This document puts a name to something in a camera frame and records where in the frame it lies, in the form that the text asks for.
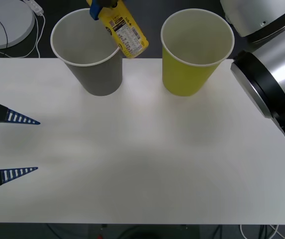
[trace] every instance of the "white cable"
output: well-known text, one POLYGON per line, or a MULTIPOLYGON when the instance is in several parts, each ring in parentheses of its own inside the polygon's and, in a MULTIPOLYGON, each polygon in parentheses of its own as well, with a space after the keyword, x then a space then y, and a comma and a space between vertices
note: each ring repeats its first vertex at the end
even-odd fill
POLYGON ((244 233, 243 233, 242 225, 240 225, 240 231, 241 231, 241 234, 242 234, 243 238, 244 238, 244 239, 248 239, 248 238, 244 235, 244 233))
MULTIPOLYGON (((272 239, 272 238, 276 235, 276 233, 278 233, 282 238, 284 238, 283 235, 281 235, 281 234, 278 232, 278 227, 279 227, 279 225, 277 225, 276 228, 274 228, 272 225, 270 225, 270 226, 271 226, 271 228, 274 229, 274 232, 273 232, 273 234, 272 234, 268 239, 272 239)), ((242 234, 243 238, 244 238, 244 239, 248 239, 248 238, 244 235, 244 233, 243 233, 242 225, 240 225, 240 231, 241 231, 241 234, 242 234)))
POLYGON ((277 231, 277 234, 280 235, 281 238, 285 239, 285 237, 282 234, 280 234, 279 231, 277 231))
POLYGON ((38 58, 41 58, 41 55, 39 54, 39 50, 38 50, 38 43, 43 35, 43 30, 44 30, 44 27, 45 27, 45 22, 46 22, 46 19, 45 19, 45 16, 41 13, 41 16, 44 18, 44 24, 43 24, 43 27, 42 27, 42 30, 41 30, 41 34, 39 35, 39 38, 36 42, 36 50, 37 50, 37 53, 38 53, 38 58))
POLYGON ((37 47, 37 44, 38 44, 38 42, 39 42, 39 39, 41 38, 41 36, 42 36, 42 34, 43 34, 45 22, 44 22, 44 25, 43 25, 43 27, 42 27, 41 35, 40 35, 40 37, 38 38, 38 20, 37 20, 35 14, 34 14, 34 17, 35 17, 35 21, 36 21, 36 29, 37 29, 37 31, 36 31, 36 41, 35 41, 35 44, 34 44, 33 49, 32 49, 27 55, 25 55, 25 56, 12 57, 12 56, 9 56, 9 55, 7 55, 7 54, 5 54, 5 56, 7 56, 8 58, 25 58, 25 57, 29 56, 29 55, 33 52, 33 50, 35 49, 35 47, 37 47))

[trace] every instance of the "yellow paper cup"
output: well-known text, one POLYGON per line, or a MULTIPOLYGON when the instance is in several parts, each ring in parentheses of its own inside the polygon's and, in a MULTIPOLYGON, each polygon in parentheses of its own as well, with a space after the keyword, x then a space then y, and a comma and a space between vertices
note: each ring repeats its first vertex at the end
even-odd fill
POLYGON ((161 29, 163 84, 174 95, 196 93, 234 48, 234 34, 219 15, 186 9, 171 15, 161 29))

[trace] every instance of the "yellow bottle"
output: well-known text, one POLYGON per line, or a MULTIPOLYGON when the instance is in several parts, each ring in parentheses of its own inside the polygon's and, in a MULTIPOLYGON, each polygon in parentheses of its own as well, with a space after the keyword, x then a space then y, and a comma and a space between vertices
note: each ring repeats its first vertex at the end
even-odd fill
MULTIPOLYGON (((93 0, 87 0, 90 6, 92 2, 93 0)), ((149 46, 149 42, 122 0, 117 2, 116 7, 102 8, 98 17, 127 58, 135 58, 149 46)))

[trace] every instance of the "white table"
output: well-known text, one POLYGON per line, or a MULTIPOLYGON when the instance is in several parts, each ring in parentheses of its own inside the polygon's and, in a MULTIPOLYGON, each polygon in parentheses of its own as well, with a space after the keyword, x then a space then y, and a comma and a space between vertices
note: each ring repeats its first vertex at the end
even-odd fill
POLYGON ((285 224, 285 137, 223 62, 171 95, 160 59, 124 60, 121 87, 88 94, 58 59, 0 59, 0 222, 285 224))

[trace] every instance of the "paper cup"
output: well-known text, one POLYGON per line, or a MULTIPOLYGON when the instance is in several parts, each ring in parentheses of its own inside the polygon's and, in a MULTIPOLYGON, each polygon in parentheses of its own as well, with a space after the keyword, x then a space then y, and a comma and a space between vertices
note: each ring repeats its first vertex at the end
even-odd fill
POLYGON ((51 34, 51 46, 89 93, 106 96, 122 82, 122 55, 89 10, 74 11, 59 20, 51 34))
POLYGON ((174 95, 191 96, 234 47, 234 34, 220 16, 202 9, 171 15, 161 29, 163 84, 174 95))

